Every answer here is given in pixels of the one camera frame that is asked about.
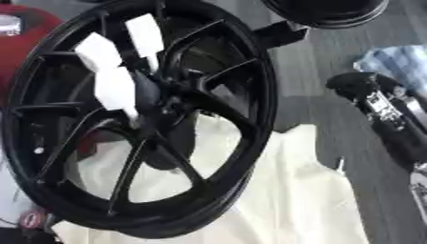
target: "floor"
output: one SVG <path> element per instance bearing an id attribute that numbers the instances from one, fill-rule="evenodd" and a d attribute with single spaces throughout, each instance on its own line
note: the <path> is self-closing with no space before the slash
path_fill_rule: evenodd
<path id="1" fill-rule="evenodd" d="M 50 10 L 64 19 L 90 8 L 72 0 L 15 0 Z M 256 29 L 279 20 L 259 0 L 210 0 Z M 427 241 L 408 191 L 409 175 L 386 153 L 365 117 L 325 88 L 328 78 L 352 70 L 371 48 L 427 42 L 427 2 L 391 0 L 377 20 L 350 30 L 313 30 L 303 42 L 272 51 L 280 83 L 276 128 L 300 123 L 318 126 L 319 158 L 334 166 L 346 158 L 346 172 L 372 244 L 421 244 Z"/>

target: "white cloth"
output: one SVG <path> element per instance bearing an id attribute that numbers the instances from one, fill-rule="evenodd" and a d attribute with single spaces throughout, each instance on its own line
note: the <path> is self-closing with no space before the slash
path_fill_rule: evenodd
<path id="1" fill-rule="evenodd" d="M 210 117 L 201 117 L 197 129 L 197 148 L 192 162 L 208 176 L 218 166 L 216 161 L 230 154 L 239 133 L 230 123 Z M 317 162 L 315 138 L 313 125 L 301 125 L 283 134 L 274 133 L 256 163 L 244 194 L 214 223 L 192 234 L 145 240 L 90 230 L 68 222 L 59 223 L 54 229 L 66 244 L 366 244 L 368 240 L 351 184 L 342 173 Z M 99 162 L 98 166 L 86 164 L 80 171 L 88 172 L 96 167 L 102 167 L 102 173 L 86 173 L 82 176 L 84 185 L 88 188 L 91 185 L 98 194 L 108 196 L 111 190 L 103 192 L 101 184 L 108 180 L 101 181 L 101 175 L 109 177 L 107 172 L 116 166 Z M 147 171 L 156 175 L 150 176 Z M 163 173 L 168 180 L 159 179 L 160 174 L 147 169 L 138 173 L 138 182 L 134 183 L 140 189 L 137 200 L 156 199 L 159 188 L 171 194 L 172 184 L 184 183 L 177 179 L 179 174 Z M 142 179 L 148 179 L 157 190 L 150 191 L 150 187 L 139 183 Z"/>

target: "wheel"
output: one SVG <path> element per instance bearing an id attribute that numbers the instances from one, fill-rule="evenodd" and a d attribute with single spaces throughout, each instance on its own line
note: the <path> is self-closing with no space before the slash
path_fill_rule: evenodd
<path id="1" fill-rule="evenodd" d="M 155 74 L 137 56 L 124 25 L 146 13 L 155 16 L 166 43 Z M 137 88 L 150 87 L 137 89 L 139 129 L 123 112 L 107 112 L 93 96 L 93 74 L 73 52 L 93 31 L 116 44 Z M 227 101 L 218 90 L 239 97 L 241 104 Z M 238 198 L 272 132 L 276 100 L 269 56 L 236 17 L 198 1 L 119 0 L 64 24 L 29 55 L 10 91 L 3 142 L 18 184 L 48 211 L 90 228 L 171 237 L 202 228 Z M 233 153 L 209 177 L 189 160 L 191 148 L 179 150 L 171 136 L 200 114 L 227 119 L 241 134 Z M 132 145 L 108 199 L 88 193 L 67 175 L 75 163 L 71 155 L 104 131 Z M 193 136 L 192 130 L 183 133 Z M 144 162 L 151 165 L 157 153 L 167 154 L 192 187 L 161 200 L 131 202 L 136 172 Z"/>

